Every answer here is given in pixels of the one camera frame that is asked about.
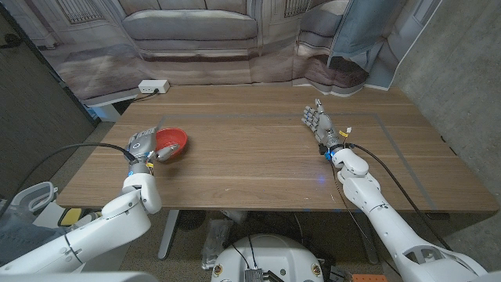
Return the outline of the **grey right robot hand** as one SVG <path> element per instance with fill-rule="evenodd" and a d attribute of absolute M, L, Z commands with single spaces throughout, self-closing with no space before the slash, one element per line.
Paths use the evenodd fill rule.
<path fill-rule="evenodd" d="M 320 99 L 315 99 L 315 107 L 306 106 L 303 114 L 301 121 L 311 129 L 319 144 L 332 147 L 341 143 Z"/>

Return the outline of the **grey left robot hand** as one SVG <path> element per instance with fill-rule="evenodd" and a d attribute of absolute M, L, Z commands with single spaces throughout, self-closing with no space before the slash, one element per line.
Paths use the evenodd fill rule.
<path fill-rule="evenodd" d="M 136 173 L 152 174 L 153 158 L 157 161 L 166 161 L 179 149 L 180 145 L 178 143 L 172 143 L 171 145 L 165 145 L 157 149 L 157 131 L 158 127 L 149 128 L 145 131 L 137 132 L 130 138 L 126 150 L 137 161 L 128 166 L 128 175 Z"/>

